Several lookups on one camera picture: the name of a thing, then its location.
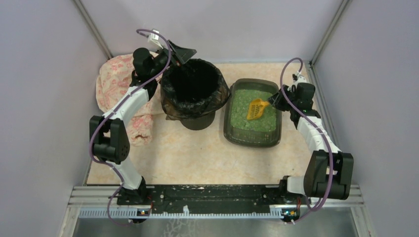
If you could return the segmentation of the black trash bin with bag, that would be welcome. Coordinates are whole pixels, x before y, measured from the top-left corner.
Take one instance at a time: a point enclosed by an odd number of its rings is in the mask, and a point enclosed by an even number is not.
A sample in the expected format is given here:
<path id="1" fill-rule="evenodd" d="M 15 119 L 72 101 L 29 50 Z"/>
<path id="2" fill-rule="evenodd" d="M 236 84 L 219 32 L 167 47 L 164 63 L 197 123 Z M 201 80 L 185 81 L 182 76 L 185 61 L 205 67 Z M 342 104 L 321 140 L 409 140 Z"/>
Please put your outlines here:
<path id="1" fill-rule="evenodd" d="M 166 120 L 179 121 L 190 130 L 210 126 L 215 112 L 229 100 L 231 91 L 221 70 L 203 59 L 191 59 L 163 73 L 161 107 Z"/>

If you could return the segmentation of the yellow litter scoop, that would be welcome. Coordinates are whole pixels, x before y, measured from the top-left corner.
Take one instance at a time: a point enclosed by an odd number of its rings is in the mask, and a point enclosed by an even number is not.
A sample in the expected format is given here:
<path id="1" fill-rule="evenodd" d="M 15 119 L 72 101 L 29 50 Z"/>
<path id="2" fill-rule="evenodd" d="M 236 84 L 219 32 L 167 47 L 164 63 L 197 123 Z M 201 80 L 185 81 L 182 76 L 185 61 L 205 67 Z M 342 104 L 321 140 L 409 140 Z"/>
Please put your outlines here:
<path id="1" fill-rule="evenodd" d="M 250 102 L 248 113 L 246 116 L 247 120 L 255 120 L 262 117 L 264 109 L 268 107 L 270 103 L 268 101 L 264 101 L 260 98 L 254 99 Z"/>

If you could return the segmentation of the dark grey litter box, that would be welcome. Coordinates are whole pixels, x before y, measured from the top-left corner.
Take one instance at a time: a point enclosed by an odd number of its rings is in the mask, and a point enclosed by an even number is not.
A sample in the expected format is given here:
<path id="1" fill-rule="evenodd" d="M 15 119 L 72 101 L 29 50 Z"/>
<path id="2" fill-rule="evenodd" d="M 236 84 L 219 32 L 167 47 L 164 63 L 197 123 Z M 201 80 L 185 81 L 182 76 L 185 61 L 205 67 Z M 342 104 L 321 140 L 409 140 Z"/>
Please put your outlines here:
<path id="1" fill-rule="evenodd" d="M 224 116 L 224 137 L 231 143 L 269 148 L 279 144 L 282 112 L 268 102 L 279 91 L 276 83 L 239 79 L 231 86 Z"/>

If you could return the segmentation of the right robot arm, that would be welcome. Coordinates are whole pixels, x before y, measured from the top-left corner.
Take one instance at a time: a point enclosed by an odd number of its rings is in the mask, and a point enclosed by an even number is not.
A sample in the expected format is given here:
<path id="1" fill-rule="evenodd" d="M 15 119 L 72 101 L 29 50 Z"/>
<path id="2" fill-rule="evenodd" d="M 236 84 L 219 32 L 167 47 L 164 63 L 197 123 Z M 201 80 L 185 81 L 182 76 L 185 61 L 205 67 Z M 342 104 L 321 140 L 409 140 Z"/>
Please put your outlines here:
<path id="1" fill-rule="evenodd" d="M 320 114 L 313 109 L 315 86 L 301 82 L 284 85 L 269 103 L 279 111 L 290 112 L 290 119 L 311 152 L 303 176 L 286 176 L 281 181 L 286 192 L 309 198 L 345 200 L 349 197 L 354 158 L 342 152 L 324 129 Z"/>

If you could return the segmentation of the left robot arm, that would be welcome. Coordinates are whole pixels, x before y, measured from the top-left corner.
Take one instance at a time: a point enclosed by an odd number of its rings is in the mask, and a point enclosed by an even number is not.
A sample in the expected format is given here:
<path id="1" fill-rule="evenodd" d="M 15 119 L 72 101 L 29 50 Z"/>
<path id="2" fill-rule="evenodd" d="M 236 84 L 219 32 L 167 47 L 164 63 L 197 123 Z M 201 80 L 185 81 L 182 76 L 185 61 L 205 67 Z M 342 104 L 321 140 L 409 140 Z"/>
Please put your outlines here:
<path id="1" fill-rule="evenodd" d="M 89 121 L 89 154 L 96 163 L 109 166 L 120 178 L 116 191 L 118 203 L 140 204 L 147 200 L 146 182 L 128 157 L 130 151 L 126 126 L 138 110 L 146 105 L 157 89 L 157 77 L 167 69 L 186 64 L 197 51 L 167 42 L 167 47 L 153 56 L 146 48 L 133 53 L 133 71 L 127 92 L 116 105 L 102 116 Z"/>

